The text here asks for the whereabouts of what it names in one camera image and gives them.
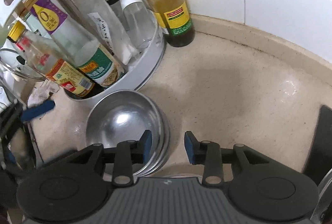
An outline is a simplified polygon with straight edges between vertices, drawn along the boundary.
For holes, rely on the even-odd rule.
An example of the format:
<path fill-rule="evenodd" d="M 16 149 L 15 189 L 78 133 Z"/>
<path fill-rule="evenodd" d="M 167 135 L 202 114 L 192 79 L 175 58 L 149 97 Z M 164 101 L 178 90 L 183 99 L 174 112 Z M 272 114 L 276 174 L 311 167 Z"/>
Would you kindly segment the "steel bowl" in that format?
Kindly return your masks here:
<path fill-rule="evenodd" d="M 171 141 L 170 126 L 169 126 L 168 119 L 163 111 L 161 112 L 161 117 L 162 117 L 163 125 L 164 125 L 163 146 L 161 148 L 161 153 L 157 158 L 157 162 L 155 164 L 153 164 L 152 167 L 150 167 L 146 171 L 146 173 L 145 173 L 146 176 L 152 175 L 153 173 L 155 173 L 159 169 L 161 169 L 163 167 L 163 165 L 165 165 L 165 163 L 167 162 L 168 157 L 169 157 L 169 145 L 170 145 L 170 141 Z"/>
<path fill-rule="evenodd" d="M 139 92 L 121 90 L 106 96 L 93 107 L 87 119 L 85 143 L 114 148 L 122 141 L 139 140 L 145 130 L 152 133 L 149 161 L 161 130 L 157 106 Z M 133 175 L 137 176 L 146 164 L 133 165 Z"/>
<path fill-rule="evenodd" d="M 161 117 L 161 109 L 157 108 L 160 117 Z M 147 162 L 147 164 L 139 171 L 139 173 L 137 174 L 137 176 L 146 176 L 145 173 L 146 171 L 152 167 L 153 164 L 155 164 L 157 162 L 157 158 L 161 153 L 161 148 L 163 146 L 163 142 L 164 142 L 164 125 L 163 125 L 163 120 L 161 117 L 161 130 L 159 131 L 159 135 L 157 137 L 157 143 L 156 143 L 156 148 L 152 149 L 151 152 L 151 158 L 149 159 L 149 161 Z"/>

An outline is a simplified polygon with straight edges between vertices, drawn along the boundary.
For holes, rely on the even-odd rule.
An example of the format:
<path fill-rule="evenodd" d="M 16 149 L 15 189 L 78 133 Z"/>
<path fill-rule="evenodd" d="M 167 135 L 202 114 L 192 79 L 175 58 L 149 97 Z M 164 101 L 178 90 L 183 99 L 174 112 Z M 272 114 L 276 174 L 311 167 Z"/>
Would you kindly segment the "white rag left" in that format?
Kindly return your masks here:
<path fill-rule="evenodd" d="M 57 93 L 59 89 L 59 85 L 49 80 L 36 83 L 36 86 L 28 97 L 28 107 L 30 108 L 43 103 L 53 94 Z"/>

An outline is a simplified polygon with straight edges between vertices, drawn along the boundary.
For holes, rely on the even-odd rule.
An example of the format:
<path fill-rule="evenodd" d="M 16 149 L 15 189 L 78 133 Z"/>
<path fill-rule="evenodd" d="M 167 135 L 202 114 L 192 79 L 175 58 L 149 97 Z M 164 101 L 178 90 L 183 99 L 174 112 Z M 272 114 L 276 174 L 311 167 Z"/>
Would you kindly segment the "glass pot lid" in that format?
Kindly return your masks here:
<path fill-rule="evenodd" d="M 46 78 L 28 66 L 25 59 L 15 50 L 1 48 L 1 70 L 9 71 L 12 75 L 25 80 L 42 82 Z"/>

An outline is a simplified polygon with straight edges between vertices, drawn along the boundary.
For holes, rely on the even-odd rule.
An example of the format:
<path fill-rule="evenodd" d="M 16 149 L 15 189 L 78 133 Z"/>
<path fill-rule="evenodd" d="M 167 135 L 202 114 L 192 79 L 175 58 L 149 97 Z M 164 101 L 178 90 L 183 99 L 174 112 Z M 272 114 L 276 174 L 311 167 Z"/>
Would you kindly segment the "yellow label vinegar bottle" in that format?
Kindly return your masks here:
<path fill-rule="evenodd" d="M 32 33 L 20 21 L 11 26 L 7 38 L 24 53 L 30 67 L 62 87 L 73 98 L 87 99 L 103 91 L 98 83 L 78 71 L 55 50 L 50 45 L 51 39 Z"/>

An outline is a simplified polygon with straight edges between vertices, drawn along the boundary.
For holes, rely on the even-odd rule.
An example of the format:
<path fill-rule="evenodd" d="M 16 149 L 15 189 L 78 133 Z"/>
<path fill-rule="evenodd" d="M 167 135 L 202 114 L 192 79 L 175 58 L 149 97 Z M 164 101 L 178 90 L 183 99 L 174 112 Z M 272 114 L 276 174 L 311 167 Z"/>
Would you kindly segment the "purple label white vinegar bottle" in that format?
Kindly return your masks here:
<path fill-rule="evenodd" d="M 51 0 L 25 0 L 24 6 L 41 23 L 74 66 L 108 88 L 126 73 L 98 38 L 83 28 Z"/>

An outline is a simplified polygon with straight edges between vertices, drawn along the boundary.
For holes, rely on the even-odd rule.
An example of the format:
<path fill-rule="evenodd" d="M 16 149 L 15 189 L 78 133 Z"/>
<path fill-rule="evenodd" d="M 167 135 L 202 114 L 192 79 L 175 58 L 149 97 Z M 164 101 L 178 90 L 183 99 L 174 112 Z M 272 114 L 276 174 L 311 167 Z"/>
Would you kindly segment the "black gas stove top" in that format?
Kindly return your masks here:
<path fill-rule="evenodd" d="M 320 106 L 319 117 L 311 149 L 308 153 L 303 174 L 312 179 L 316 185 L 331 170 L 331 108 Z"/>

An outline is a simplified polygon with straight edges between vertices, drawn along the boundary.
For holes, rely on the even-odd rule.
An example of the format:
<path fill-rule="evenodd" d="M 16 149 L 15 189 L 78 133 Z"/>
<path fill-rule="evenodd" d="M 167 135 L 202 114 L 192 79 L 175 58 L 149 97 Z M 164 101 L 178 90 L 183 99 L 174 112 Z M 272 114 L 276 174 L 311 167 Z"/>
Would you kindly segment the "plastic bag in rack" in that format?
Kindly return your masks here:
<path fill-rule="evenodd" d="M 134 47 L 124 26 L 105 0 L 73 0 L 75 6 L 95 28 L 100 38 L 125 65 L 141 54 Z"/>

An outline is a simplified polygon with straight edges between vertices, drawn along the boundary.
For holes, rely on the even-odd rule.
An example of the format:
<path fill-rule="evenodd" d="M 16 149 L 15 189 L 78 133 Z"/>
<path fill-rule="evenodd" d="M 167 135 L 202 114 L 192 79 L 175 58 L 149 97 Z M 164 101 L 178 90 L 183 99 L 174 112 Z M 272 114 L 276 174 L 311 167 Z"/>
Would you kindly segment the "clear dispenser bottle white cap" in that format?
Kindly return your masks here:
<path fill-rule="evenodd" d="M 119 0 L 129 26 L 132 44 L 143 50 L 149 46 L 155 32 L 155 25 L 142 0 Z"/>

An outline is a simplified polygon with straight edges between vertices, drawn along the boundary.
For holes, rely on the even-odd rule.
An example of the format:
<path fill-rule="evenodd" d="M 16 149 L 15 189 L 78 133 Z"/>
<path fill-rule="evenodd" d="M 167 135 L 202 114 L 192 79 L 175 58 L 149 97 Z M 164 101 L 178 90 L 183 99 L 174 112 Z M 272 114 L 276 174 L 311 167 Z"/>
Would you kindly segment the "white rotating condiment rack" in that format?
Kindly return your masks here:
<path fill-rule="evenodd" d="M 105 0 L 74 4 L 83 23 L 51 0 L 1 0 L 1 25 L 23 6 L 8 39 L 28 66 L 61 86 L 71 99 L 92 103 L 116 90 L 135 89 L 163 54 L 152 13 L 126 31 Z"/>

